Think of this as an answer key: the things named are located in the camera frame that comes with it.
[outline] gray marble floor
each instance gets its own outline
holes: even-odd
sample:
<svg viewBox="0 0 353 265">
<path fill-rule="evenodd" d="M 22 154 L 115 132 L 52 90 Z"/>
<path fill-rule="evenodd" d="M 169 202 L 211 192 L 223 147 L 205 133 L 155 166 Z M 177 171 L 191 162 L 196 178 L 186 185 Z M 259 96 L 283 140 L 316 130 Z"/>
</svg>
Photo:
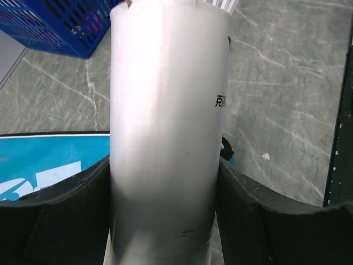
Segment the gray marble floor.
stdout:
<svg viewBox="0 0 353 265">
<path fill-rule="evenodd" d="M 352 1 L 239 0 L 224 135 L 236 168 L 321 205 Z M 110 32 L 89 60 L 30 50 L 0 90 L 0 134 L 108 130 Z M 219 236 L 214 264 L 222 264 Z"/>
</svg>

